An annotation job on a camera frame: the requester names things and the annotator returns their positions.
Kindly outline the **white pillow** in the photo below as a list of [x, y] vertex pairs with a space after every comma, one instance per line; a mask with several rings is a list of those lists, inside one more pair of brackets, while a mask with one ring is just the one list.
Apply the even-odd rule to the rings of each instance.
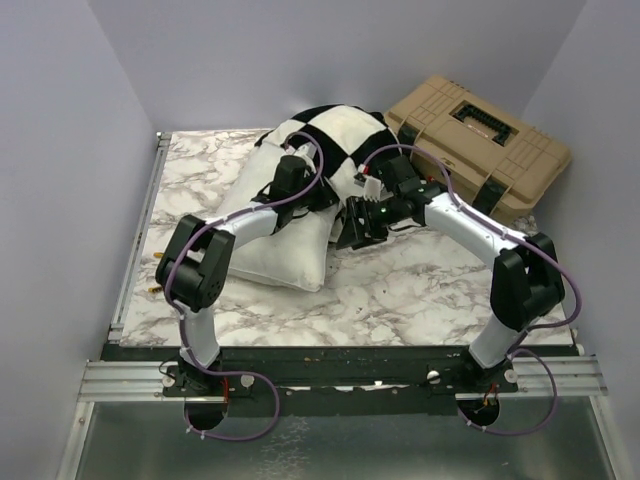
[[[285, 150], [264, 142], [248, 154], [239, 178], [226, 193], [219, 215], [245, 207], [270, 182]], [[234, 250], [229, 274], [260, 284], [317, 292], [324, 285], [326, 255], [338, 207], [310, 212], [281, 231]]]

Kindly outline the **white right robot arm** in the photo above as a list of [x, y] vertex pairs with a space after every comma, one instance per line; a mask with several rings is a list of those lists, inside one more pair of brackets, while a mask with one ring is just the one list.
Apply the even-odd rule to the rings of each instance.
[[554, 244], [544, 234], [504, 227], [438, 186], [421, 186], [381, 201], [348, 198], [337, 247], [382, 243], [391, 226], [408, 219], [448, 235], [491, 270], [491, 316], [468, 346], [470, 360], [459, 367], [461, 383], [481, 391], [528, 328], [565, 297]]

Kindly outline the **black and white checkered pillowcase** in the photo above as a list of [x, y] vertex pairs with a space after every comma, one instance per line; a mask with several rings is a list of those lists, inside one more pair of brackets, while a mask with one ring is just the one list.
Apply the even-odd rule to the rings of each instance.
[[339, 197], [338, 212], [334, 219], [334, 224], [338, 223], [347, 199], [362, 196], [362, 188], [354, 183], [358, 168], [372, 167], [399, 154], [395, 147], [397, 136], [385, 122], [382, 113], [345, 104], [303, 110], [259, 137], [253, 148], [264, 142], [281, 147], [285, 150], [284, 155], [306, 143], [311, 143], [317, 149], [313, 159], [315, 178], [304, 190], [284, 200], [270, 201], [268, 193], [272, 179], [252, 199], [256, 204], [269, 206], [265, 211], [275, 221], [271, 235], [291, 222], [279, 222], [279, 207], [305, 195], [320, 180], [327, 180]]

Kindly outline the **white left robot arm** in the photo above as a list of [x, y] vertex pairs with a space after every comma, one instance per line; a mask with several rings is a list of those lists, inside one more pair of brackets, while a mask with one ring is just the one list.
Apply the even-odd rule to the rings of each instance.
[[213, 304], [229, 275], [316, 292], [325, 280], [339, 199], [321, 181], [301, 194], [271, 183], [250, 202], [227, 202], [212, 219], [182, 217], [156, 269], [156, 281], [179, 312], [186, 382], [206, 395], [220, 385]]

